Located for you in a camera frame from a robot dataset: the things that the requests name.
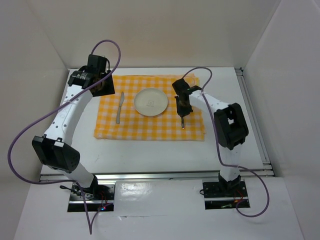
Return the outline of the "silver table knife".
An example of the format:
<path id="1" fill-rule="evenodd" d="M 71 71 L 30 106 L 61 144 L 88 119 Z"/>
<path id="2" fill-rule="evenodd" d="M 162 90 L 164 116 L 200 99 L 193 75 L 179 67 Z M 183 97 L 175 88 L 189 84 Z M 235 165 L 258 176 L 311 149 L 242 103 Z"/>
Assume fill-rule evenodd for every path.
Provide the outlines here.
<path id="1" fill-rule="evenodd" d="M 122 91 L 120 95 L 119 105 L 117 109 L 117 115 L 116 115 L 116 124 L 120 124 L 120 117 L 121 117 L 121 108 L 125 100 L 125 93 Z"/>

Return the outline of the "silver fork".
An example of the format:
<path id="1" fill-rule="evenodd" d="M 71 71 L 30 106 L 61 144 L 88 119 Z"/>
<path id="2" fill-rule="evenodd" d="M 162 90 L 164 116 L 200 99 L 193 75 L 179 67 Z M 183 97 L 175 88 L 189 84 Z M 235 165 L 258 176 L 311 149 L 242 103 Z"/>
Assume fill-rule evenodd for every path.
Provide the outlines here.
<path id="1" fill-rule="evenodd" d="M 185 129 L 185 117 L 181 116 L 181 128 Z"/>

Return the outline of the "yellow white checkered cloth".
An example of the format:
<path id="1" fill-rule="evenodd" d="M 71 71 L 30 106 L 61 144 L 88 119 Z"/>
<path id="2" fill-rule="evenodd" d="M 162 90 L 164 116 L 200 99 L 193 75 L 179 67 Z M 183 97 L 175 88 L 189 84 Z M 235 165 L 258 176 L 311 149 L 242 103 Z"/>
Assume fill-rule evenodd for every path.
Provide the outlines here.
<path id="1" fill-rule="evenodd" d="M 173 74 L 113 76 L 115 94 L 100 98 L 93 136 L 99 140 L 204 141 L 205 125 L 199 109 L 194 108 L 184 117 L 185 128 L 182 129 L 172 87 L 173 82 L 180 78 L 181 75 Z M 166 94 L 168 106 L 162 114 L 144 116 L 136 111 L 134 97 L 146 88 L 156 88 Z M 124 92 L 124 102 L 120 124 L 116 124 L 121 92 Z"/>

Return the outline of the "cream round plate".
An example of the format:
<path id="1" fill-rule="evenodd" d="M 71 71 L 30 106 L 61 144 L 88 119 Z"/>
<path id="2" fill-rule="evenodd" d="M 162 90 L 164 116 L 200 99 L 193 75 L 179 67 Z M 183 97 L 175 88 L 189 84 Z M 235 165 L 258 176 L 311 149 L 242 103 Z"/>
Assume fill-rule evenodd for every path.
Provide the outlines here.
<path id="1" fill-rule="evenodd" d="M 146 117 L 162 114 L 168 107 L 167 95 L 157 88 L 145 88 L 139 91 L 133 100 L 135 110 Z"/>

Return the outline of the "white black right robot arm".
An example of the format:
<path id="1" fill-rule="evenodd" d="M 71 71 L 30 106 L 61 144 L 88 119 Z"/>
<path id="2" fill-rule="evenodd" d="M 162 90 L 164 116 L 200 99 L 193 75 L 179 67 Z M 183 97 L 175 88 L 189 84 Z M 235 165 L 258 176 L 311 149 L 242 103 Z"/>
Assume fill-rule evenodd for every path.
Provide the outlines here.
<path id="1" fill-rule="evenodd" d="M 221 160 L 218 190 L 230 196 L 241 182 L 239 151 L 249 129 L 238 103 L 205 93 L 199 79 L 184 75 L 119 75 L 115 96 L 100 98 L 94 137 L 121 141 L 203 141 L 203 114 L 212 122 Z"/>

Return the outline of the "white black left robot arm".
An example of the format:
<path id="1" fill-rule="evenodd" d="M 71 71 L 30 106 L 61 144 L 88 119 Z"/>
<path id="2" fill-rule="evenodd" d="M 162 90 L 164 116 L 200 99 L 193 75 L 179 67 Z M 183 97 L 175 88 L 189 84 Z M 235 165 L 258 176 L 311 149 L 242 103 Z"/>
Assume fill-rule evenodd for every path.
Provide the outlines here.
<path id="1" fill-rule="evenodd" d="M 90 54 L 87 65 L 74 71 L 68 80 L 63 103 L 52 124 L 42 136 L 35 136 L 32 146 L 40 162 L 76 181 L 81 194 L 92 200 L 102 191 L 97 177 L 80 163 L 80 153 L 72 147 L 76 126 L 93 97 L 114 94 L 107 58 Z"/>

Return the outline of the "clear drinking glass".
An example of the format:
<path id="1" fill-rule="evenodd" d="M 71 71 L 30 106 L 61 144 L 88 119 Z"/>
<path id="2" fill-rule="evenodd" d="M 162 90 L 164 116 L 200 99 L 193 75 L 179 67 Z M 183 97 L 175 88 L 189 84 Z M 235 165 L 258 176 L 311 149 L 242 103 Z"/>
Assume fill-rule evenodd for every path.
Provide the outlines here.
<path id="1" fill-rule="evenodd" d="M 190 75 L 186 77 L 186 82 L 189 84 L 190 87 L 192 87 L 197 84 L 197 79 L 195 76 Z"/>

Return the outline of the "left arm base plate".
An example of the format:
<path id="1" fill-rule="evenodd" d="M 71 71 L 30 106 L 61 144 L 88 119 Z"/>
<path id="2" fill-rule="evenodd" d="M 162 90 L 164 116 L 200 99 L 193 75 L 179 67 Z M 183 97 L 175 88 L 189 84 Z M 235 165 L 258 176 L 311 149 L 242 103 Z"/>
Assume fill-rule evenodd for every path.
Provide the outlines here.
<path id="1" fill-rule="evenodd" d="M 88 212 L 96 212 L 97 210 L 101 212 L 113 212 L 116 185 L 107 184 L 100 187 L 102 190 L 97 195 L 84 193 Z M 81 191 L 76 184 L 73 184 L 72 187 L 60 185 L 59 188 L 70 193 L 67 207 L 68 213 L 85 212 Z"/>

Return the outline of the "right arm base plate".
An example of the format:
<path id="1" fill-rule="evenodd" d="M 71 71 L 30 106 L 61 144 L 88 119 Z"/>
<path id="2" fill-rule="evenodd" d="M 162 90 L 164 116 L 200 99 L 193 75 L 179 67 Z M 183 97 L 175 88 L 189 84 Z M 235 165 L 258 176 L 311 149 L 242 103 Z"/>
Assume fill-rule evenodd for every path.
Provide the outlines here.
<path id="1" fill-rule="evenodd" d="M 241 181 L 239 186 L 230 190 L 223 191 L 218 182 L 203 182 L 199 193 L 204 197 L 204 206 L 206 210 L 222 210 L 250 208 L 250 202 L 246 184 Z"/>

